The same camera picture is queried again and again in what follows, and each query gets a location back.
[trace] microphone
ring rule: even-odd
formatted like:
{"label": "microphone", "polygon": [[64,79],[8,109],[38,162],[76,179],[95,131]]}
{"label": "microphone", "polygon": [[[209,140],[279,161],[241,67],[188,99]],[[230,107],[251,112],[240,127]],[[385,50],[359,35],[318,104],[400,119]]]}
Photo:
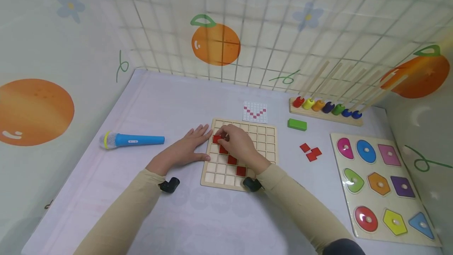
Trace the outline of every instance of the microphone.
{"label": "microphone", "polygon": [[99,143],[105,149],[113,149],[120,146],[155,145],[164,144],[164,136],[127,135],[107,132],[99,136]]}

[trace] white wire grid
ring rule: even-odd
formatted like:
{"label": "white wire grid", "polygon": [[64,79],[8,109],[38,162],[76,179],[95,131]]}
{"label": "white wire grid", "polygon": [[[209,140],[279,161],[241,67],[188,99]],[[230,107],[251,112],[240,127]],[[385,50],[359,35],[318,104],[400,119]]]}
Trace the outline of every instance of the white wire grid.
{"label": "white wire grid", "polygon": [[[300,22],[292,14],[302,11],[307,2],[322,8],[324,14],[318,27],[299,32]],[[334,80],[350,64],[355,65],[353,73],[373,69],[345,97],[375,70],[382,70],[382,75],[413,58],[412,53],[422,47],[440,41],[453,22],[453,0],[101,0],[100,5],[136,67],[298,93],[306,90],[304,85],[316,67],[329,60],[309,94],[340,62],[343,68]],[[241,53],[232,64],[208,65],[194,55],[191,38],[197,26],[191,26],[190,20],[201,13],[238,35]],[[293,83],[271,80],[295,71]],[[321,94],[338,94],[351,76]]]}

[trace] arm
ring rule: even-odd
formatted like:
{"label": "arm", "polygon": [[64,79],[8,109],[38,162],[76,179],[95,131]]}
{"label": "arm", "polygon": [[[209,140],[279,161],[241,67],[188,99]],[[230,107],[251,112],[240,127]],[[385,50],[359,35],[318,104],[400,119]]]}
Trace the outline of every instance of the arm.
{"label": "arm", "polygon": [[265,192],[286,210],[318,254],[364,254],[334,214],[286,172],[259,154],[247,133],[227,125],[215,134],[221,136],[219,143],[233,157],[256,173]]}
{"label": "arm", "polygon": [[207,124],[191,129],[182,139],[155,156],[105,211],[74,255],[126,254],[143,220],[153,210],[161,194],[158,185],[165,181],[164,176],[170,168],[210,159],[206,154],[193,152],[211,136],[212,131],[206,133],[207,129]]}

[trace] beige sleeve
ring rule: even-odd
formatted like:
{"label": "beige sleeve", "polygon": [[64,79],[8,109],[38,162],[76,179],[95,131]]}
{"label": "beige sleeve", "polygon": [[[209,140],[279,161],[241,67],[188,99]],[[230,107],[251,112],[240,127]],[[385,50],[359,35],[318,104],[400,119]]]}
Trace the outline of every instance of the beige sleeve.
{"label": "beige sleeve", "polygon": [[151,213],[164,177],[144,169],[105,211],[74,255],[124,255]]}
{"label": "beige sleeve", "polygon": [[280,167],[269,166],[257,179],[269,197],[288,212],[318,254],[335,240],[353,240],[334,214]]}

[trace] pattern card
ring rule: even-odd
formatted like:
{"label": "pattern card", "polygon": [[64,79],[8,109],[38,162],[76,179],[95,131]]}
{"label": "pattern card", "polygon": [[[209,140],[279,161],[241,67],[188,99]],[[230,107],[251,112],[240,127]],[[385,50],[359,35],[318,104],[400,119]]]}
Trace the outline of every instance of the pattern card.
{"label": "pattern card", "polygon": [[441,246],[393,141],[332,133],[354,235]]}
{"label": "pattern card", "polygon": [[[244,121],[214,119],[211,128],[214,132],[217,132],[221,126],[231,123],[241,127],[249,134],[258,153],[266,157],[271,163],[278,164],[277,129],[275,127],[260,126]],[[254,172],[241,160],[231,156],[225,148],[218,144],[217,140],[216,136],[209,138],[206,154],[211,157],[211,161],[205,162],[203,165],[201,185],[248,191],[242,182],[246,177],[255,179]]]}
{"label": "pattern card", "polygon": [[267,123],[267,105],[244,101],[244,109],[242,112],[243,121]]}

